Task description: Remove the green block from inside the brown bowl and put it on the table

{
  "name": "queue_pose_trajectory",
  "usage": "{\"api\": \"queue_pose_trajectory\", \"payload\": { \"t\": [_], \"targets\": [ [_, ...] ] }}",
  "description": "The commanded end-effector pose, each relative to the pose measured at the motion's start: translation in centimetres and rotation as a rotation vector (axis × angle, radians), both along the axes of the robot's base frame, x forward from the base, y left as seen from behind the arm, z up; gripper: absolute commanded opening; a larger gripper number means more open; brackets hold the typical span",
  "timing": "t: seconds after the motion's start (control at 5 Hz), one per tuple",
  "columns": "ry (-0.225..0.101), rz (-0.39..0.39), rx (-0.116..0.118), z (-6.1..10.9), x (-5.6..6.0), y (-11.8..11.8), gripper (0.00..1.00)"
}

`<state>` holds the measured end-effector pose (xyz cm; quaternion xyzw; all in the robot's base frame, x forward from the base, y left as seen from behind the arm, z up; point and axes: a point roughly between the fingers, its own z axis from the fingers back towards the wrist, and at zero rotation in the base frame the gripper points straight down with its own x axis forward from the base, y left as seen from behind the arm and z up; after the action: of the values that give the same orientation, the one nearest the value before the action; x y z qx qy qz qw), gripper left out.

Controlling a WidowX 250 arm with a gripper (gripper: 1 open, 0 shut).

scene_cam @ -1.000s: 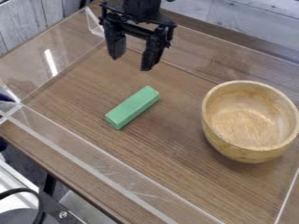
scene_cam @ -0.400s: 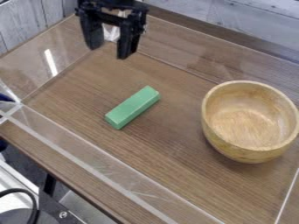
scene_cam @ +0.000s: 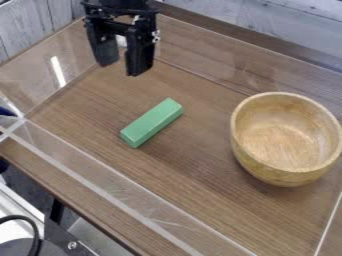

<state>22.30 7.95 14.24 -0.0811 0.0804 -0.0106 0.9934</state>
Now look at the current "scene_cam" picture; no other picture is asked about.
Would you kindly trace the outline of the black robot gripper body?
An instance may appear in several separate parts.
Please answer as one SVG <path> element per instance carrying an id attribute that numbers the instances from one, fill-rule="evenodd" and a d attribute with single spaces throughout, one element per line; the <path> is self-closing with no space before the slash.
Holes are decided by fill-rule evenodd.
<path id="1" fill-rule="evenodd" d="M 102 44 L 138 32 L 138 38 L 147 44 L 159 41 L 156 16 L 159 10 L 148 0 L 82 0 L 86 29 L 90 41 Z"/>

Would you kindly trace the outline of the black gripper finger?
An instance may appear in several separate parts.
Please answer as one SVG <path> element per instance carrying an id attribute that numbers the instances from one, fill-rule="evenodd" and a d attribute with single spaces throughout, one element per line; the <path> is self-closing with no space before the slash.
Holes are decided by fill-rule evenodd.
<path id="1" fill-rule="evenodd" d="M 140 29 L 130 28 L 126 33 L 126 68 L 128 76 L 139 76 L 154 65 L 155 43 L 152 37 Z"/>
<path id="2" fill-rule="evenodd" d="M 96 20 L 86 20 L 87 37 L 95 60 L 102 67 L 119 60 L 116 35 L 108 26 Z"/>

